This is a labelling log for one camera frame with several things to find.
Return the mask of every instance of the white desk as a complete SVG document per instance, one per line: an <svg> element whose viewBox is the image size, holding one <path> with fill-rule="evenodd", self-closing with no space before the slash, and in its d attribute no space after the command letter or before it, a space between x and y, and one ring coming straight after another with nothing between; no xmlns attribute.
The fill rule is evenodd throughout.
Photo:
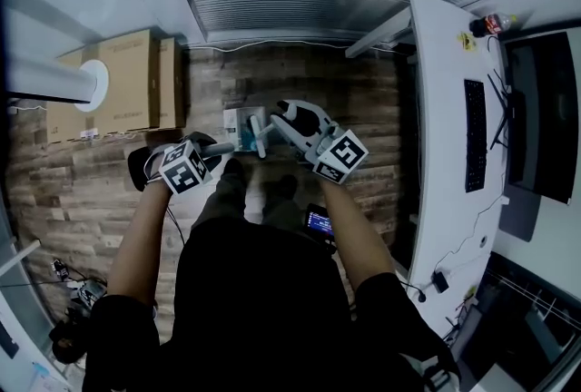
<svg viewBox="0 0 581 392"><path fill-rule="evenodd" d="M394 21L389 20L376 30L383 27L389 34L373 31L354 44L354 52L350 54L348 50L347 56L359 53L366 45L388 42L389 35L394 38L401 35L407 27L406 19L411 19L419 63L422 177L416 243L406 279L424 290L427 296L424 303L418 302L414 289L408 289L409 297L436 333L444 336L451 328L446 317L456 319L465 295L471 287L478 286L487 266L500 219L499 196L504 189L506 168L506 149L497 144L487 155L484 189L465 192L464 80L484 84L489 147L503 110L487 74L492 75L500 88L490 66L495 65L502 77L504 72L496 39L490 41L492 58L481 54L487 52L486 38L477 39L478 48L474 52L464 50L458 40L460 33L469 34L468 24L474 15L442 0L410 0L410 3L409 9L396 15ZM477 222L478 214L488 207ZM473 233L472 238L464 241ZM486 243L481 248L484 236ZM448 290L439 294L431 276L438 261L449 251L458 253L448 254L438 265L449 285Z"/></svg>

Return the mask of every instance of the power adapter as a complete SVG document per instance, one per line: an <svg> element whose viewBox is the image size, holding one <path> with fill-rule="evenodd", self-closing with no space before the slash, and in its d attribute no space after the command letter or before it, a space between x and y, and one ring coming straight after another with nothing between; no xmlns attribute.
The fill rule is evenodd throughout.
<svg viewBox="0 0 581 392"><path fill-rule="evenodd" d="M434 286L436 286L438 293L441 294L448 290L449 285L442 271L434 271L432 274L432 282L434 283Z"/></svg>

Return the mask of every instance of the yellow sticker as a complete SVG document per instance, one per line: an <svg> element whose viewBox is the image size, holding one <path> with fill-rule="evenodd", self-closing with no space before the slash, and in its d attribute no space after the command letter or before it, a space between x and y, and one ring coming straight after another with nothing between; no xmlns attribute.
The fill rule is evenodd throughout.
<svg viewBox="0 0 581 392"><path fill-rule="evenodd" d="M457 39L462 43L462 48L468 52L476 51L476 39L472 34L460 33Z"/></svg>

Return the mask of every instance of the cardboard box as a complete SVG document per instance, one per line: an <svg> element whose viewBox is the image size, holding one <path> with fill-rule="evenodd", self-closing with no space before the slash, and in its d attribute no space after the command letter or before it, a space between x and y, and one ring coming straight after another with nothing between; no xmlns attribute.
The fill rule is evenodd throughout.
<svg viewBox="0 0 581 392"><path fill-rule="evenodd" d="M175 39L160 42L160 129L185 126L182 49Z"/></svg>
<svg viewBox="0 0 581 392"><path fill-rule="evenodd" d="M48 141L81 140L158 127L159 45L151 32L115 37L57 58L75 68L93 59L102 61L109 72L109 88L103 103L90 113L81 112L72 103L48 103Z"/></svg>

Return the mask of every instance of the shoe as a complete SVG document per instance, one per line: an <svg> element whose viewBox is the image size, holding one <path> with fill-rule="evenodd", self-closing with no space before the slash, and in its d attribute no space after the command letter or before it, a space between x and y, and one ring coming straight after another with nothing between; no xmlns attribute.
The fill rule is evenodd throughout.
<svg viewBox="0 0 581 392"><path fill-rule="evenodd" d="M242 183L246 185L246 175L244 174L244 167L242 166L242 163L240 163L235 158L230 158L228 160L226 166L224 166L224 172L222 173L222 176L224 174L235 174L240 178Z"/></svg>
<svg viewBox="0 0 581 392"><path fill-rule="evenodd" d="M299 187L299 182L297 178L290 174L285 174L281 179L275 184L273 193L279 197L283 197L287 200L292 200L294 194Z"/></svg>

